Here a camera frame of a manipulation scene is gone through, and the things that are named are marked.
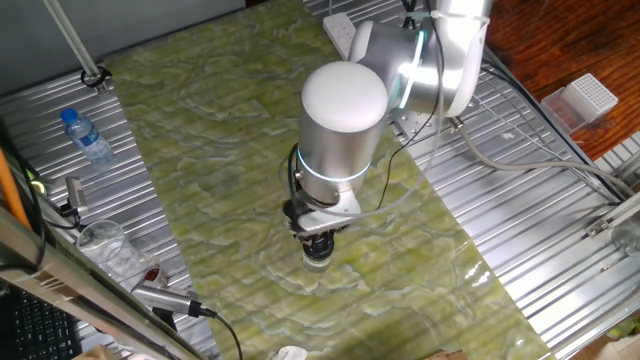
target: clear plastic cup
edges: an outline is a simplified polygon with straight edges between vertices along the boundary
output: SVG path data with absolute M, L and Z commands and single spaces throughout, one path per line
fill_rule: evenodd
M 151 257 L 129 243 L 122 227 L 109 220 L 94 221 L 87 226 L 77 243 L 96 265 L 116 280 L 126 279 L 146 269 Z
M 611 231 L 611 239 L 616 247 L 628 255 L 640 253 L 640 213 L 636 213 L 618 224 Z

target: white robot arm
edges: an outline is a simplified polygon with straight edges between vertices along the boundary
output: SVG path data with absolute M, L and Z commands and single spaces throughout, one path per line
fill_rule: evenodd
M 306 262 L 324 267 L 333 234 L 353 222 L 355 191 L 394 108 L 459 115 L 475 90 L 492 0 L 425 0 L 420 30 L 367 21 L 348 62 L 317 69 L 302 91 L 300 141 L 290 154 L 284 210 Z M 313 211 L 314 208 L 326 212 Z

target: water bottle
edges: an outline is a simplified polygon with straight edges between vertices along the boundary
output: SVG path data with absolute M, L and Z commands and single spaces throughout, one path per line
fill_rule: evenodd
M 91 120 L 73 109 L 65 109 L 60 114 L 64 122 L 64 132 L 78 146 L 84 156 L 94 164 L 106 164 L 113 158 L 113 152 Z

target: green marble mat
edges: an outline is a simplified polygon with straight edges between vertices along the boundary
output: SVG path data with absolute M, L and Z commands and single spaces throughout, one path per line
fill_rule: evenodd
M 311 359 L 538 359 L 531 328 L 428 183 L 336 238 L 331 268 L 302 267 L 277 170 L 297 141 L 299 93 L 337 53 L 298 1 L 273 1 L 107 60 L 117 94 L 201 300 L 230 321 L 245 358 L 286 345 Z M 392 150 L 365 186 L 375 207 Z M 394 161 L 388 202 L 419 175 Z M 234 343 L 211 322 L 225 359 Z

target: keyboard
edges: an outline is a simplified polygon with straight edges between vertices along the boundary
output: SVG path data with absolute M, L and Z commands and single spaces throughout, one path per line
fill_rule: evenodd
M 82 351 L 75 319 L 13 286 L 0 295 L 0 358 L 71 360 Z

